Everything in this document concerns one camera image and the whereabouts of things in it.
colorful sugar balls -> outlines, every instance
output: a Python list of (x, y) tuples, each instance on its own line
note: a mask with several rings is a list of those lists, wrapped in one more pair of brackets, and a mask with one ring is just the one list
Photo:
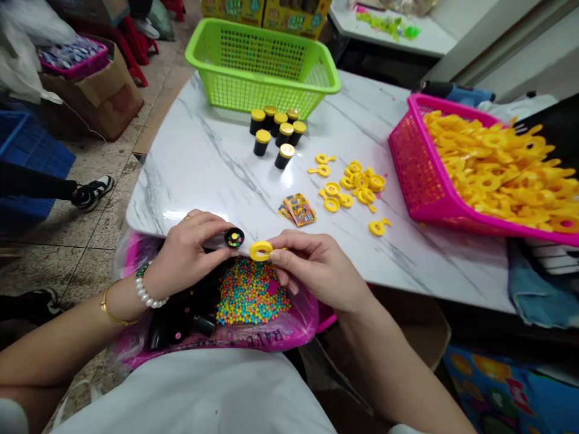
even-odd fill
[(225, 244), (228, 247), (238, 248), (240, 245), (243, 244), (243, 240), (245, 239), (245, 235), (243, 231), (239, 228), (231, 228), (227, 232), (225, 232)]
[(270, 262), (236, 258), (223, 277), (220, 291), (217, 322), (222, 326), (268, 323), (291, 308), (287, 289), (279, 286)]

yellow box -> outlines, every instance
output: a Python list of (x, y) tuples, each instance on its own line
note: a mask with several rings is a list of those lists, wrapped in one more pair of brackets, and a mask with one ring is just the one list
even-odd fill
[(318, 39), (332, 0), (267, 0), (263, 28)]
[(204, 17), (261, 27), (265, 0), (201, 0)]

white table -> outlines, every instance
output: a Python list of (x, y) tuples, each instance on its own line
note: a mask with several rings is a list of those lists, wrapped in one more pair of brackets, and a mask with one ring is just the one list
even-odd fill
[[(295, 228), (278, 214), (285, 196), (301, 192), (317, 212), (309, 233), (329, 233), (371, 283), (514, 313), (507, 296), (503, 239), (475, 237), (413, 221), (402, 198), (387, 138), (408, 110), (409, 92), (338, 71), (341, 92), (327, 96), (306, 121), (296, 155), (285, 170), (274, 165), (273, 140), (263, 157), (253, 154), (249, 114), (212, 107), (197, 73), (169, 110), (151, 147), (127, 210), (136, 231), (164, 237), (194, 208), (222, 216), (245, 233), (248, 254), (256, 241)], [(309, 175), (318, 153), (338, 156), (328, 178)], [(329, 213), (318, 191), (338, 181), (358, 159), (388, 174), (377, 214), (356, 203)], [(368, 230), (388, 218), (382, 237)]]
[[(377, 11), (368, 9), (374, 15), (386, 18), (391, 16), (396, 18), (400, 16), (393, 11)], [(401, 37), (395, 41), (389, 33), (378, 31), (370, 27), (370, 24), (356, 19), (356, 9), (346, 10), (342, 1), (335, 1), (330, 6), (330, 17), (334, 22), (341, 36), (374, 43), (389, 48), (399, 49), (402, 51), (425, 54), (433, 57), (443, 57), (457, 44), (457, 41), (447, 32), (436, 24), (428, 15), (420, 18), (409, 19), (403, 17), (403, 21), (409, 25), (419, 27), (422, 32), (416, 39), (410, 41)]]

pearl bracelet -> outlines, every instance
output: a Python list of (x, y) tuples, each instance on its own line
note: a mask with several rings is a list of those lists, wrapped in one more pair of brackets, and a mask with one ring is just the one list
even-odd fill
[(169, 300), (169, 297), (167, 297), (166, 299), (161, 300), (161, 301), (154, 300), (151, 298), (151, 296), (149, 295), (149, 293), (145, 289), (145, 286), (143, 285), (143, 275), (145, 274), (145, 270), (149, 267), (149, 265), (151, 265), (152, 262), (153, 261), (145, 262), (141, 266), (141, 268), (139, 268), (139, 270), (137, 271), (137, 274), (136, 274), (135, 285), (137, 288), (137, 295), (139, 296), (139, 298), (142, 301), (144, 301), (148, 307), (152, 307), (153, 309), (157, 309), (159, 307), (164, 306), (165, 303)]

woman's right hand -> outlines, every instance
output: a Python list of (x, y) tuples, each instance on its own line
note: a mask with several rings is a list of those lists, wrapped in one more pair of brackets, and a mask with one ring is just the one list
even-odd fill
[(310, 235), (284, 230), (268, 240), (274, 250), (280, 284), (297, 293), (292, 276), (301, 280), (322, 303), (341, 312), (363, 312), (373, 295), (335, 239), (326, 234)]

